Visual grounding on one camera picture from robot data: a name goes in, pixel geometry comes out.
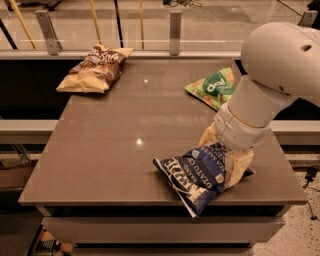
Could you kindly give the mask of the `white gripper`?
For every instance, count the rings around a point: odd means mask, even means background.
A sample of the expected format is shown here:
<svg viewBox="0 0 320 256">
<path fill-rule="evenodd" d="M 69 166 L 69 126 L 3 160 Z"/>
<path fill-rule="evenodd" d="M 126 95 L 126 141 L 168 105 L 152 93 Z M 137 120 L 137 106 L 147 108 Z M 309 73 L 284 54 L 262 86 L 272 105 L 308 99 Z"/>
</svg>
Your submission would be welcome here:
<svg viewBox="0 0 320 256">
<path fill-rule="evenodd" d="M 224 103 L 214 117 L 214 122 L 202 134 L 199 147 L 219 141 L 229 150 L 225 155 L 225 187 L 237 184 L 249 167 L 254 153 L 252 149 L 264 138 L 270 124 L 252 127 L 239 121 Z"/>
</svg>

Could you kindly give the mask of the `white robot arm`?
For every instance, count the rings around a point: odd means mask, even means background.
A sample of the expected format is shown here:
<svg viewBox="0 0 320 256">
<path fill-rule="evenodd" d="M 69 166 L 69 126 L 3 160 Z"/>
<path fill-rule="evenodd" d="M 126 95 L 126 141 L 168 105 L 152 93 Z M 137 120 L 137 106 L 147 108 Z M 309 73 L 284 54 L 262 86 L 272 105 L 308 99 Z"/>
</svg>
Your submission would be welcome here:
<svg viewBox="0 0 320 256">
<path fill-rule="evenodd" d="M 227 148 L 225 186 L 237 184 L 270 123 L 297 98 L 320 105 L 320 31 L 273 22 L 252 31 L 241 50 L 246 72 L 215 114 L 201 146 Z"/>
</svg>

